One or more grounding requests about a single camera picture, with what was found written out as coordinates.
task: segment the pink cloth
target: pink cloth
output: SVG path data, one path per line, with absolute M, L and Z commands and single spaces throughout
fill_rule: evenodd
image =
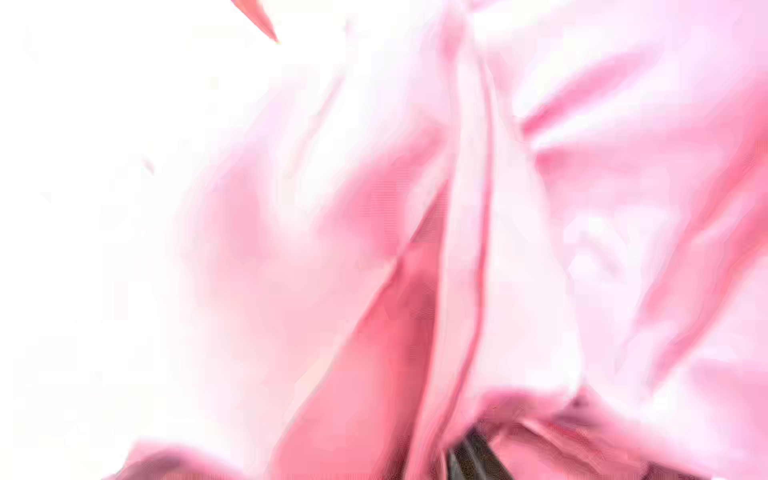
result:
M 518 480 L 766 478 L 768 4 L 495 27 L 511 3 L 414 2 L 316 117 L 300 78 L 268 94 L 190 196 L 212 344 L 269 392 L 253 448 L 274 478 L 422 478 L 479 422 Z

